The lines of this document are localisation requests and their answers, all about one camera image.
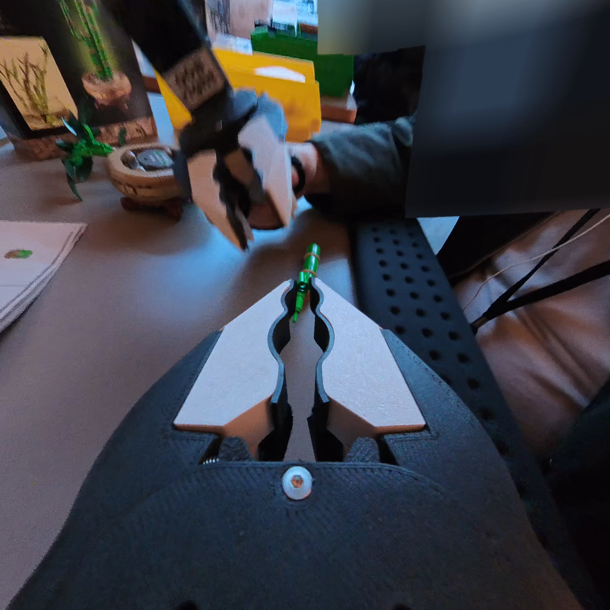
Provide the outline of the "green brick-built plant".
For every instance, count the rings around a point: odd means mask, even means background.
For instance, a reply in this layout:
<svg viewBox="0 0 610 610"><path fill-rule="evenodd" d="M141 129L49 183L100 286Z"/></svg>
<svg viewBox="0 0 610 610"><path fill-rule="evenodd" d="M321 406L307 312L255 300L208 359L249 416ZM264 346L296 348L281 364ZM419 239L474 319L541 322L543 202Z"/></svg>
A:
<svg viewBox="0 0 610 610"><path fill-rule="evenodd" d="M68 118L63 118L62 122L75 140L57 140L56 145L64 154L62 164L68 186L76 199L82 201L77 185L90 177L94 158L109 157L116 148L98 140L101 135L99 128L91 128L72 113Z"/></svg>

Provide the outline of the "dark printed cardboard box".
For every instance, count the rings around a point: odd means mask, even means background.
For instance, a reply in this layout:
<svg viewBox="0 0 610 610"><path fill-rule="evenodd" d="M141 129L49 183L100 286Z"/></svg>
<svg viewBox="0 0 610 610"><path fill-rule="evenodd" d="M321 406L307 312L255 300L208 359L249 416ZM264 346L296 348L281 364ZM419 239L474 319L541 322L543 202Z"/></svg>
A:
<svg viewBox="0 0 610 610"><path fill-rule="evenodd" d="M131 39L105 1L1 1L1 127L21 152L45 160L74 139L79 118L100 141L157 139Z"/></svg>

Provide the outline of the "brown brick-built pot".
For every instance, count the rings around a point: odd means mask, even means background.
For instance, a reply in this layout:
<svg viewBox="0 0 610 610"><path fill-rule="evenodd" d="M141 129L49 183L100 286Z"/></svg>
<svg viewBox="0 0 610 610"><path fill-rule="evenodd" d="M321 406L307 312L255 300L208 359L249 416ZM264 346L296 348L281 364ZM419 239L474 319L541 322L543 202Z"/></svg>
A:
<svg viewBox="0 0 610 610"><path fill-rule="evenodd" d="M179 221L188 199L174 175L178 148L160 142L115 148L107 157L109 178L127 211L160 210Z"/></svg>

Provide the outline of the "person's right hand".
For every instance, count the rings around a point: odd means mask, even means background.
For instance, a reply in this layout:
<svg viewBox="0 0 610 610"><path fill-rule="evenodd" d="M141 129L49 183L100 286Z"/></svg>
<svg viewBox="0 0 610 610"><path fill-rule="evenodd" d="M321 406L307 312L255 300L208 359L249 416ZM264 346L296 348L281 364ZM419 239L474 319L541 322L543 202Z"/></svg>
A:
<svg viewBox="0 0 610 610"><path fill-rule="evenodd" d="M292 187L297 198L317 194L329 194L330 182L320 152L311 142L289 143Z"/></svg>

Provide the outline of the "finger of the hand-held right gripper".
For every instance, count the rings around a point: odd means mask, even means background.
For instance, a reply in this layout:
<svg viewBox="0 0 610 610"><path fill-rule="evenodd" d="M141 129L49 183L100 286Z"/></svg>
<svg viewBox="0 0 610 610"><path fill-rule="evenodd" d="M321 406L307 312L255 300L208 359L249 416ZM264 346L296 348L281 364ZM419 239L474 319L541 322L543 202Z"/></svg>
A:
<svg viewBox="0 0 610 610"><path fill-rule="evenodd" d="M240 250L247 250L248 242L253 241L252 231L246 228L246 221L240 213L237 224L243 230L243 237L236 232L235 223L231 223L227 207L220 198L220 185L213 177L216 165L217 155L214 151L201 151L187 160L191 199L227 240Z"/></svg>
<svg viewBox="0 0 610 610"><path fill-rule="evenodd" d="M280 226L290 225L295 195L292 164L285 142L266 116L251 118L238 135L240 148L249 152L262 192L275 210Z"/></svg>

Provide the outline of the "yellow plastic bin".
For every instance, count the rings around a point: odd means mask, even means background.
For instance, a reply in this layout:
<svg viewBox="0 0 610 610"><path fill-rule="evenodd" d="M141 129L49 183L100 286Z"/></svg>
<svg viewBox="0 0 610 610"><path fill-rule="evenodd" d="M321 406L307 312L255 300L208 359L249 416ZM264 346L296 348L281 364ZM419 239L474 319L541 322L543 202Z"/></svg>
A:
<svg viewBox="0 0 610 610"><path fill-rule="evenodd" d="M228 102L228 89L247 90L258 96L266 96L283 110L286 120L286 141L303 143L320 130L322 115L320 91L315 79L312 62L261 52L245 54L238 51L213 48L219 67L225 74L226 86L212 96L207 103L193 109L183 102L170 87L168 76L161 68L169 64L158 59L162 51L150 48L142 50L149 59L160 87L172 126L182 132L187 125L212 126L223 116Z"/></svg>

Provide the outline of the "person's right forearm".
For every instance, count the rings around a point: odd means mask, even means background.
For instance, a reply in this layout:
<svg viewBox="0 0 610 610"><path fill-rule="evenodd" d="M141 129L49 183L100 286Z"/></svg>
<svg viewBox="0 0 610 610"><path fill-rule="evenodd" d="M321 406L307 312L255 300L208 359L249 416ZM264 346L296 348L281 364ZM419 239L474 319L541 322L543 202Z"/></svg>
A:
<svg viewBox="0 0 610 610"><path fill-rule="evenodd" d="M414 117L317 135L316 179L303 196L337 220L403 218Z"/></svg>

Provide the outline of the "person's grey shirt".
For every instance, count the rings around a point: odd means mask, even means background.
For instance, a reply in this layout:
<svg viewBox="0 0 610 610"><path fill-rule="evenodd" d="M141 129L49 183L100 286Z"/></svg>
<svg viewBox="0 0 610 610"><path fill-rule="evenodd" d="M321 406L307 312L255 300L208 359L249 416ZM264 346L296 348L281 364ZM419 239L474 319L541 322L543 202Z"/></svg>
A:
<svg viewBox="0 0 610 610"><path fill-rule="evenodd" d="M454 291L468 321L584 214L553 214L459 281ZM528 446L547 458L609 378L609 277L503 314L484 324L476 340Z"/></svg>

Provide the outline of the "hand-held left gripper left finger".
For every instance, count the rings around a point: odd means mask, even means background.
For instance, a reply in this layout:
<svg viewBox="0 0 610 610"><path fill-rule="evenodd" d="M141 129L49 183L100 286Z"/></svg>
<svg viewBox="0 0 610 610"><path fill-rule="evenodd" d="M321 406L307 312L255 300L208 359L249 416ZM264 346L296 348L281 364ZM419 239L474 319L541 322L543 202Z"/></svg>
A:
<svg viewBox="0 0 610 610"><path fill-rule="evenodd" d="M174 419L176 429L239 437L260 459L261 442L275 428L271 399L280 375L271 332L286 315L292 287L282 282L221 329Z"/></svg>

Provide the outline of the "instruction booklet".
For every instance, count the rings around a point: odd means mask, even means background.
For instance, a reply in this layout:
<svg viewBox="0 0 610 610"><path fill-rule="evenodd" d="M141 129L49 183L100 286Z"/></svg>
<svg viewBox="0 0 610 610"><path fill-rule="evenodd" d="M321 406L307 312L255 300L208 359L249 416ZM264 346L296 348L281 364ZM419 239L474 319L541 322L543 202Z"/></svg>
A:
<svg viewBox="0 0 610 610"><path fill-rule="evenodd" d="M1 221L1 331L41 294L87 226Z"/></svg>

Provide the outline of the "grey desk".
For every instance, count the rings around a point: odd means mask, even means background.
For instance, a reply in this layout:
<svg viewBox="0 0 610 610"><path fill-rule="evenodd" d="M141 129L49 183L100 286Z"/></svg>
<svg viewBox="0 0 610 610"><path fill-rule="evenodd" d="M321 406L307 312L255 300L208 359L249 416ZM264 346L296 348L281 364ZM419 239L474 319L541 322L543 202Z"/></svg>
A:
<svg viewBox="0 0 610 610"><path fill-rule="evenodd" d="M1 219L86 223L49 285L1 334L1 609L63 527L129 409L211 332L282 281L307 245L321 278L354 304L349 237L299 204L288 230L242 253L197 207L180 221L127 212L97 159L76 201L57 159L1 149Z"/></svg>

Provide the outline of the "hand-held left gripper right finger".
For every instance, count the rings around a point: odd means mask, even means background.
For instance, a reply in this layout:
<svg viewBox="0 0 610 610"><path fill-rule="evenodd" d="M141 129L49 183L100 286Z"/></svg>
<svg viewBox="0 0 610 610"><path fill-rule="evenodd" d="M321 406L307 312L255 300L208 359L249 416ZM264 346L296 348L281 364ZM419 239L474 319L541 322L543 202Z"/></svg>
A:
<svg viewBox="0 0 610 610"><path fill-rule="evenodd" d="M315 368L310 437L315 460L343 461L359 438L425 430L425 419L381 327L319 279L312 281Z"/></svg>

